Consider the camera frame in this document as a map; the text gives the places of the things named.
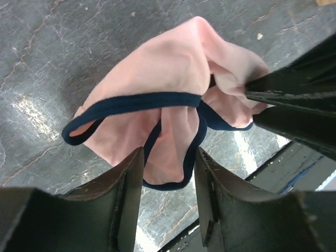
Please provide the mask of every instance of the pink cloth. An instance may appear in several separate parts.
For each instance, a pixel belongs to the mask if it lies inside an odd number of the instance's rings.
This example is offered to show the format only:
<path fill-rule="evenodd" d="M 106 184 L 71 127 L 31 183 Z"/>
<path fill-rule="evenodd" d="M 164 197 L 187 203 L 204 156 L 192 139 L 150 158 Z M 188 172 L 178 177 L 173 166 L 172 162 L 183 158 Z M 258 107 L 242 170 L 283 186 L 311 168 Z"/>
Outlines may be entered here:
<path fill-rule="evenodd" d="M 266 64 L 255 53 L 225 42 L 205 19 L 195 17 L 150 39 L 119 62 L 75 117 L 106 98 L 174 91 L 202 96 L 228 124 L 244 128 L 253 114 L 266 109 L 266 104 L 247 100 L 244 85 L 267 73 Z M 208 89 L 211 74 L 217 85 Z M 180 182 L 186 151 L 198 130 L 196 108 L 168 107 L 110 116 L 84 144 L 115 166 L 144 145 L 160 119 L 162 132 L 149 155 L 144 179 L 153 185 Z M 92 123 L 70 136 L 79 135 Z"/>

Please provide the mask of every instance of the brown object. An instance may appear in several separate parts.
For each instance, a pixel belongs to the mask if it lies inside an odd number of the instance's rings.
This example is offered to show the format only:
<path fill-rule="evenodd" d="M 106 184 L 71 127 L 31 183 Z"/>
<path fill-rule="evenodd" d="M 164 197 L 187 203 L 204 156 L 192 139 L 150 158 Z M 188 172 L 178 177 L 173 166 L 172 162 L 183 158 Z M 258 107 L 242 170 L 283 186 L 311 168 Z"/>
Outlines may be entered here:
<path fill-rule="evenodd" d="M 336 3 L 336 0 L 316 0 L 317 4 L 322 5 L 328 5 L 328 4 L 334 4 Z"/>

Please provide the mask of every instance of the gray table surface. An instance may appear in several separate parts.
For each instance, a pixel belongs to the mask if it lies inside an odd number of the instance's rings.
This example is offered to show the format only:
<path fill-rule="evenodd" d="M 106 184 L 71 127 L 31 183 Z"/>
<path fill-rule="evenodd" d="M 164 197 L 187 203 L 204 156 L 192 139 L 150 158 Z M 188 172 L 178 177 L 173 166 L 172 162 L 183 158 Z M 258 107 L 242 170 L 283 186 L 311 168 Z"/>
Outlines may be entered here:
<path fill-rule="evenodd" d="M 197 15 L 272 70 L 336 31 L 336 5 L 314 0 L 1 0 L 0 185 L 65 193 L 110 169 L 60 132 L 117 62 Z M 253 127 L 209 130 L 202 147 L 246 177 L 286 142 Z M 156 251 L 197 216 L 193 181 L 175 192 L 144 188 L 135 251 Z"/>

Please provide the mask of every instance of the gray floor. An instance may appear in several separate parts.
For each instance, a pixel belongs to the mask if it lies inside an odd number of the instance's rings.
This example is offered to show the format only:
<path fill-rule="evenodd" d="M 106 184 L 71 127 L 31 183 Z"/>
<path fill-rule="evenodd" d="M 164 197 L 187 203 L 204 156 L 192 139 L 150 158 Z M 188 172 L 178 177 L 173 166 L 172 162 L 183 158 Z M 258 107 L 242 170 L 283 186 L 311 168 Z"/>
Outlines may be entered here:
<path fill-rule="evenodd" d="M 95 84 L 147 39 L 200 15 L 272 70 L 336 31 L 336 5 L 314 0 L 2 0 L 0 184 L 64 193 L 110 167 L 60 132 Z M 208 132 L 202 146 L 246 177 L 286 140 L 253 127 Z M 143 189 L 135 251 L 153 252 L 197 218 L 194 183 Z"/>

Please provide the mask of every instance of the cloth fold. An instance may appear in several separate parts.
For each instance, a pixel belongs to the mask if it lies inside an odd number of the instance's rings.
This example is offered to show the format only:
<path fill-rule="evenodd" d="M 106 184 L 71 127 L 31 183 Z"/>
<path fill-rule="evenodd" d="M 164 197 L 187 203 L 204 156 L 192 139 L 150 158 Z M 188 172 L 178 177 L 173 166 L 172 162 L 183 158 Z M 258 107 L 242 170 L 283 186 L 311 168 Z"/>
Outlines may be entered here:
<path fill-rule="evenodd" d="M 207 121 L 219 130 L 244 130 L 253 114 L 266 109 L 246 98 L 244 85 L 267 73 L 255 53 L 222 40 L 205 19 L 195 17 L 119 62 L 62 136 L 72 145 L 84 143 L 112 166 L 149 146 L 144 185 L 181 188 L 190 180 Z M 215 85 L 209 88 L 211 75 Z"/>

